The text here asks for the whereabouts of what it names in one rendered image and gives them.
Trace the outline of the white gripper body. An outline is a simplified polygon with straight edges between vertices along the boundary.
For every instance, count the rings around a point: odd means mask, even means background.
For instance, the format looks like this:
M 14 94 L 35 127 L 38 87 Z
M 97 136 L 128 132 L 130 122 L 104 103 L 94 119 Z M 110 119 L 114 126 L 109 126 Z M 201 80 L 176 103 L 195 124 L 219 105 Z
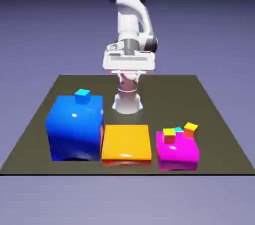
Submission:
M 105 50 L 103 68 L 106 71 L 139 71 L 155 69 L 155 54 L 152 52 L 134 51 L 134 55 L 125 55 L 123 50 Z

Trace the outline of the large blue box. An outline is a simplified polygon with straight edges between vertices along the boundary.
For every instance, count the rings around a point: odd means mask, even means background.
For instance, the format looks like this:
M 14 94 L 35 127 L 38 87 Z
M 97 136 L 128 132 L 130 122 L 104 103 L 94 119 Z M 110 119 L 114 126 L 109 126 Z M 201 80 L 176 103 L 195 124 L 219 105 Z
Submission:
M 103 121 L 102 96 L 58 96 L 45 120 L 51 159 L 100 160 Z

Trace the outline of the small yellow cube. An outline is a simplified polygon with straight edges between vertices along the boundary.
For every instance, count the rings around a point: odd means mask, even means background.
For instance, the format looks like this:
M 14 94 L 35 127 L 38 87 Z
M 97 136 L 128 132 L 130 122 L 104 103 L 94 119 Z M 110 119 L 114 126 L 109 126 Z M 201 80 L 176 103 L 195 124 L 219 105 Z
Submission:
M 163 142 L 164 144 L 174 144 L 176 139 L 176 133 L 173 128 L 163 129 Z
M 195 130 L 198 128 L 198 125 L 187 122 L 183 128 L 183 135 L 186 138 L 194 139 Z

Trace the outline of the large orange box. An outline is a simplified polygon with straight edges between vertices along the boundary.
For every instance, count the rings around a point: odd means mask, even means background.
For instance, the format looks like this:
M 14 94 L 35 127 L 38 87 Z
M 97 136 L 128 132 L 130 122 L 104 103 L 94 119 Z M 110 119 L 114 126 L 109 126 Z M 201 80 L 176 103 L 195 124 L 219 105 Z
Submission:
M 148 125 L 105 126 L 102 145 L 103 165 L 150 165 L 151 160 Z

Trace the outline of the large magenta box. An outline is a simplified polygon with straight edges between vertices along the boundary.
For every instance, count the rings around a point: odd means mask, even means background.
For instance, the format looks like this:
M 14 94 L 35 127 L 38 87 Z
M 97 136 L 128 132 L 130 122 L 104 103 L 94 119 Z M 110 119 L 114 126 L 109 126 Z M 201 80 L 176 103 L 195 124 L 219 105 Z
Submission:
M 178 135 L 175 143 L 165 144 L 163 132 L 156 133 L 156 152 L 161 171 L 195 171 L 199 161 L 199 149 L 194 139 Z

